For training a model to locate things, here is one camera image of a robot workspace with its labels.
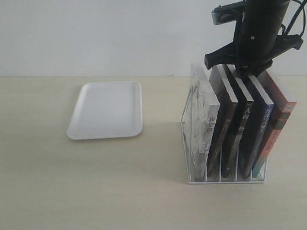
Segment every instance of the table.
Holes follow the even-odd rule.
[[[72,141],[83,84],[139,81],[143,132]],[[307,224],[307,78],[265,184],[187,184],[180,118],[188,78],[0,78],[1,230],[288,230]]]

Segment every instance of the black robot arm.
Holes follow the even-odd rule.
[[[236,21],[236,29],[231,43],[205,55],[207,69],[233,64],[241,78],[258,76],[272,65],[275,57],[291,48],[300,49],[302,34],[288,33],[307,0],[301,2],[287,30],[278,35],[289,3],[290,0],[245,0],[214,9],[214,24]]]

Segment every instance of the white tray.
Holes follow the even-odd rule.
[[[133,137],[141,133],[142,90],[136,81],[82,86],[67,135],[70,139]]]

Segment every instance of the book cover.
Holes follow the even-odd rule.
[[[254,99],[246,128],[239,146],[242,176],[250,177],[264,131],[267,127],[274,103],[255,76],[249,76],[245,85]]]
[[[283,82],[270,69],[262,72],[257,78],[274,102],[274,108],[253,166],[253,177],[259,174],[297,103]]]
[[[235,68],[232,65],[223,65],[223,68],[238,99],[237,108],[223,142],[222,176],[228,177],[231,167],[236,162],[237,150],[254,100],[243,81],[236,75]]]
[[[220,155],[220,149],[233,118],[238,100],[222,65],[214,66],[209,82],[220,102],[212,142],[207,160],[207,176],[210,177]]]
[[[191,179],[204,181],[220,103],[201,65],[191,65],[190,79],[191,100],[187,106],[184,131],[190,152]]]

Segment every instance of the wire book rack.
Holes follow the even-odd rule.
[[[188,105],[191,103],[191,109],[192,109],[192,87],[190,88],[184,110],[181,117],[181,131],[182,131],[182,140],[183,140],[183,147],[184,147],[184,153],[186,158],[186,167],[187,167],[187,174],[188,174],[188,183],[189,184],[261,184],[264,183],[265,177],[266,177],[266,170],[267,170],[267,161],[265,161],[260,173],[257,177],[252,177],[252,170],[250,172],[250,176],[248,178],[243,178],[240,173],[240,167],[239,167],[239,155],[240,155],[240,149],[238,149],[236,153],[236,160],[231,168],[231,172],[227,178],[222,177],[222,154],[223,149],[220,150],[220,158],[217,162],[215,169],[211,173],[211,176],[207,176],[207,170],[205,169],[205,174],[203,181],[195,181],[193,179],[193,165],[191,162],[191,149],[188,149],[188,142],[190,140],[187,140],[186,133],[184,131],[184,125],[187,122],[190,122],[190,126],[192,125],[192,119],[189,118],[188,121],[185,120],[185,114],[187,112]]]

